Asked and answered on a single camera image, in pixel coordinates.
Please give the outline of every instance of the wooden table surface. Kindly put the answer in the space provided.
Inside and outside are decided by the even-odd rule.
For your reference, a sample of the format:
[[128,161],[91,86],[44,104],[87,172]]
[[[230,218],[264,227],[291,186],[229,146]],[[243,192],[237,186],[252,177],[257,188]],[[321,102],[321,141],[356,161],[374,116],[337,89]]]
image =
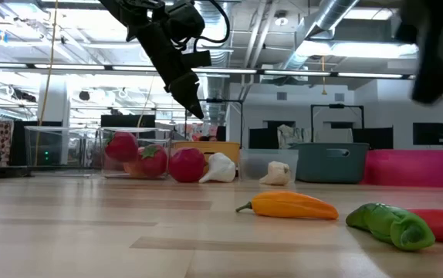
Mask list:
[[443,188],[297,184],[337,221],[235,213],[257,183],[0,180],[0,277],[443,277],[443,243],[404,253],[347,228],[367,202],[443,209]]

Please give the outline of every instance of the pink plastic bin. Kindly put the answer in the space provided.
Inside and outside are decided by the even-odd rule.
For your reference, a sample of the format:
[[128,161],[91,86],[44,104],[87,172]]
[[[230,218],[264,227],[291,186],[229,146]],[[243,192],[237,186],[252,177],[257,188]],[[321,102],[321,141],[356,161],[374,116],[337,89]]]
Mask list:
[[443,187],[443,150],[368,151],[362,184]]

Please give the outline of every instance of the red strawberry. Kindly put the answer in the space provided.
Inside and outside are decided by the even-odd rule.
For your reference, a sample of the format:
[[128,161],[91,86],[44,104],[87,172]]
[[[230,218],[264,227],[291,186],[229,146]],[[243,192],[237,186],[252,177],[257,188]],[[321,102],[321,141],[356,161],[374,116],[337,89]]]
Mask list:
[[143,173],[156,178],[167,170],[167,152],[159,144],[152,144],[138,151],[138,161],[142,167]]
[[129,132],[116,132],[105,147],[105,154],[119,162],[135,160],[137,156],[136,137]]

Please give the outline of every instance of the white pipe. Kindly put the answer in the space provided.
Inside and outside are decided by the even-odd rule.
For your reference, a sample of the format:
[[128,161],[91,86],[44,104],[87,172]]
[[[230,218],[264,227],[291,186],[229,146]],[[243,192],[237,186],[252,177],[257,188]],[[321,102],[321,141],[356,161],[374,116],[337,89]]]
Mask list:
[[271,6],[269,7],[268,17],[266,19],[265,25],[262,29],[261,36],[259,37],[258,46],[255,48],[254,56],[252,57],[251,68],[255,66],[258,62],[259,54],[261,54],[262,45],[266,41],[266,35],[268,35],[269,25],[273,22],[273,17],[275,16],[277,0],[273,0]]
[[264,0],[260,0],[259,7],[257,10],[257,17],[254,23],[254,27],[252,28],[251,38],[249,39],[249,44],[247,45],[247,50],[245,51],[244,63],[242,64],[242,68],[246,68],[249,65],[249,58],[251,57],[252,48],[254,47],[255,39],[258,36],[259,26],[262,22],[262,17],[265,13],[266,3]]

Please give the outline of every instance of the ceiling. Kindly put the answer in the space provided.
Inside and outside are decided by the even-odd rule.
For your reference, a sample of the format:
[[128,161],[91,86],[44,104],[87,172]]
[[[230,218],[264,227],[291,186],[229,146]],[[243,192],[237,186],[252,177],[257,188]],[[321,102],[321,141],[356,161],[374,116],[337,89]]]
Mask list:
[[[294,50],[294,33],[302,18],[314,13],[319,8],[319,0],[276,0],[276,10],[285,11],[288,19],[286,25],[276,25],[275,17],[269,15],[269,6],[265,13],[257,39],[264,39],[260,55],[254,56],[255,67],[262,65],[278,65],[285,62]],[[230,39],[223,45],[202,42],[201,46],[212,51],[217,67],[246,67],[244,59],[252,34],[259,0],[219,2],[227,12],[231,21]],[[4,31],[6,42],[1,42],[0,62],[13,63],[48,63],[52,40],[52,21],[55,2],[45,0],[0,0],[0,31]],[[360,1],[349,12],[346,19],[362,19],[364,25],[372,22],[386,22],[391,13],[398,8],[398,1]],[[196,2],[196,8],[205,17],[206,29],[203,35],[221,38],[225,25],[218,11],[207,1]],[[150,60],[137,41],[125,42],[127,30],[103,6],[95,0],[61,0],[57,12],[56,42],[54,63],[70,64],[112,64],[112,65],[150,65]],[[267,36],[264,37],[265,22],[269,21]],[[359,58],[328,55],[321,59],[308,59],[304,66],[309,70],[340,70],[360,73],[412,73],[416,67],[415,57],[402,59]],[[1,73],[0,72],[0,103],[25,103],[24,100],[11,98],[8,86],[19,88],[39,97],[41,76],[38,73]],[[176,110],[165,117],[180,120],[184,112],[170,94],[165,93],[161,78],[153,76],[108,76],[96,74],[71,74],[69,83],[74,84],[73,105],[75,106],[118,106],[124,113],[138,114],[146,103],[148,107],[162,107]],[[328,84],[346,85],[349,90],[363,84],[364,80],[334,78]],[[240,83],[240,76],[211,75],[202,76],[198,96],[229,98],[229,83]],[[322,78],[309,78],[308,85],[323,84]],[[79,99],[82,90],[91,92],[90,101]],[[34,117],[36,109],[6,109],[11,115]],[[204,105],[213,121],[225,119],[224,105]],[[73,122],[97,118],[108,114],[103,110],[73,110]]]

